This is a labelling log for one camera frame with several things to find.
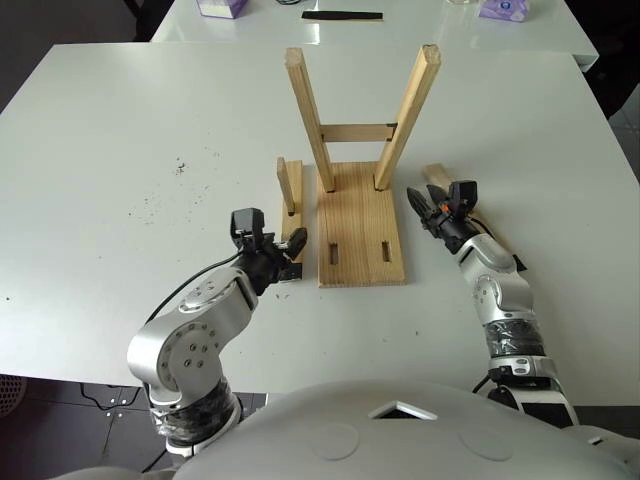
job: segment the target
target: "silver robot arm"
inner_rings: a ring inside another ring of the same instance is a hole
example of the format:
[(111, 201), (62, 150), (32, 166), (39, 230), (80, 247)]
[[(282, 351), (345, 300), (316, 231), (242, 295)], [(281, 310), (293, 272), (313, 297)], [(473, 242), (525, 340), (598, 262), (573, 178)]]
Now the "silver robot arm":
[(485, 381), (497, 385), (489, 398), (557, 427), (577, 424), (555, 364), (545, 354), (531, 288), (519, 275), (518, 263), (470, 221), (477, 202), (476, 183), (453, 182), (448, 193), (434, 185), (427, 188), (431, 204), (414, 189), (407, 190), (409, 201), (423, 227), (442, 238), (455, 255), (472, 289), (491, 356)]
[(498, 384), (489, 398), (559, 427), (577, 425), (555, 363), (545, 354), (531, 287), (513, 256), (482, 233), (467, 240), (456, 258), (485, 331), (488, 376)]
[(276, 243), (263, 227), (260, 210), (233, 212), (237, 260), (215, 270), (171, 312), (152, 316), (129, 344), (129, 369), (143, 382), (156, 430), (171, 453), (193, 456), (241, 420), (220, 353), (249, 324), (258, 296), (291, 278), (291, 260), (307, 238), (297, 229), (288, 242)]
[(151, 414), (167, 450), (191, 456), (241, 418), (220, 353), (249, 324), (258, 297), (239, 268), (216, 270), (129, 345), (131, 372), (147, 385)]

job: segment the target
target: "wooden plank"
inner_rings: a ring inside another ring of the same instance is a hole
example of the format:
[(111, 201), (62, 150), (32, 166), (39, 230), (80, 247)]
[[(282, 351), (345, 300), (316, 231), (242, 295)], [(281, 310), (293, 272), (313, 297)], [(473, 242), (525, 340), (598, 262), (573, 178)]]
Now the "wooden plank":
[(325, 142), (387, 142), (395, 129), (392, 123), (320, 125)]
[(287, 48), (285, 66), (289, 73), (293, 93), (295, 93), (296, 101), (298, 102), (302, 122), (307, 130), (311, 151), (318, 166), (318, 173), (322, 178), (324, 191), (332, 192), (335, 190), (335, 184), (331, 171), (331, 162), (329, 161), (329, 152), (322, 140), (318, 109), (316, 108), (316, 101), (313, 98), (311, 82), (309, 81), (309, 74), (307, 73), (307, 65), (304, 61), (302, 49)]
[(400, 104), (400, 110), (396, 117), (398, 127), (395, 135), (384, 146), (376, 166), (375, 184), (377, 190), (385, 190), (389, 187), (398, 159), (409, 139), (411, 129), (416, 123), (422, 104), (427, 98), (439, 69), (440, 51), (438, 46), (424, 45), (418, 53), (418, 58), (411, 71), (409, 83)]
[(289, 175), (287, 175), (287, 167), (285, 165), (284, 157), (278, 157), (276, 164), (276, 175), (278, 182), (280, 182), (280, 190), (282, 190), (282, 198), (284, 199), (285, 208), (289, 215), (295, 213), (295, 202), (293, 200), (293, 192), (291, 191), (291, 184), (289, 183)]
[[(446, 171), (446, 169), (442, 166), (441, 163), (432, 163), (430, 165), (425, 165), (422, 168), (422, 175), (424, 176), (427, 182), (429, 182), (432, 185), (437, 185), (438, 187), (444, 189), (447, 192), (449, 191), (449, 185), (453, 181), (453, 179), (451, 178), (451, 176)], [(476, 220), (480, 220), (483, 224), (485, 224), (488, 228), (490, 228), (491, 233), (493, 234), (496, 241), (500, 245), (502, 245), (505, 250), (507, 250), (511, 254), (514, 253), (514, 250), (509, 246), (507, 241), (503, 237), (500, 237), (496, 232), (496, 230), (491, 228), (491, 226), (489, 225), (489, 222), (478, 210), (477, 205), (471, 211), (470, 217), (475, 218)]]
[[(286, 169), (286, 175), (289, 179), (289, 185), (291, 187), (291, 195), (293, 199), (293, 215), (289, 215), (289, 208), (286, 202), (282, 202), (282, 233), (280, 239), (286, 241), (296, 228), (304, 226), (303, 218), (303, 188), (302, 188), (302, 161), (295, 160), (292, 162), (284, 162)], [(296, 258), (295, 263), (302, 263), (302, 255), (304, 249), (300, 252), (300, 255)]]
[(375, 190), (375, 165), (334, 163), (334, 193), (318, 176), (320, 287), (406, 283), (393, 192)]

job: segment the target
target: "gray floor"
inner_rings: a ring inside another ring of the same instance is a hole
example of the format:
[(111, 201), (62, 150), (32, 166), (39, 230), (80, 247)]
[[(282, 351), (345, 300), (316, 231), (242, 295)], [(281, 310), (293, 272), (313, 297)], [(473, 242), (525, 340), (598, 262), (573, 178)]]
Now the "gray floor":
[[(29, 379), (19, 407), (0, 418), (0, 477), (40, 480), (98, 465), (141, 471), (163, 450), (144, 393), (137, 388), (80, 385)], [(265, 395), (238, 394), (246, 417), (264, 406)], [(171, 466), (165, 455), (154, 469)]]
[[(0, 112), (54, 43), (126, 42), (134, 34), (121, 0), (0, 0)], [(610, 121), (636, 175), (638, 102), (636, 89)], [(87, 385), (100, 405), (118, 405), (104, 412), (80, 395), (78, 384), (30, 379), (23, 403), (0, 419), (0, 476), (42, 479), (96, 465), (142, 469), (163, 442), (143, 396), (129, 405), (135, 390)], [(246, 414), (264, 404), (264, 395), (240, 396)], [(584, 423), (640, 438), (638, 408), (582, 407), (578, 413)], [(158, 467), (169, 463), (165, 457)]]

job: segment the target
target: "white table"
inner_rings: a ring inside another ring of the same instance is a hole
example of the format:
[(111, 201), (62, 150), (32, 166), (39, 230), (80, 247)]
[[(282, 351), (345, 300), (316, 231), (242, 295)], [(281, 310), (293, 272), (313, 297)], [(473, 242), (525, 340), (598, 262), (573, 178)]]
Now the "white table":
[[(305, 52), (327, 123), (391, 121), (416, 54)], [(308, 165), (305, 278), (270, 288), (223, 352), (233, 388), (390, 377), (469, 389), (487, 365), (483, 331), (453, 257), (404, 195), (441, 162), (479, 182), (483, 213), (529, 267), (569, 398), (638, 403), (638, 185), (569, 55), (444, 57), (393, 182), (408, 285), (322, 290), (313, 159), (283, 58), (202, 43), (51, 50), (0, 116), (0, 371), (137, 384), (129, 339), (233, 251), (231, 211), (259, 207), (279, 231), (284, 155)], [(381, 146), (330, 150), (375, 160)]]
[[(203, 17), (196, 0), (175, 0), (154, 42), (242, 42), (284, 46), (411, 45), (437, 43), (443, 52), (553, 51), (571, 53), (586, 71), (598, 53), (563, 0), (531, 0), (524, 23), (478, 18), (478, 4), (446, 0), (303, 0), (283, 6), (249, 0), (235, 20)], [(304, 10), (356, 10), (384, 14), (382, 22), (302, 20)]]

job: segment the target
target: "purple box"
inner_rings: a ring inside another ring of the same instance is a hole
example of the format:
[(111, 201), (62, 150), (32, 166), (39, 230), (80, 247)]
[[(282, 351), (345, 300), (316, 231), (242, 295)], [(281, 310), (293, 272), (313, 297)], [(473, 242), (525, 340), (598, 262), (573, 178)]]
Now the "purple box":
[(478, 16), (522, 22), (529, 13), (529, 8), (529, 0), (485, 0)]
[(236, 18), (248, 0), (198, 0), (205, 17)]

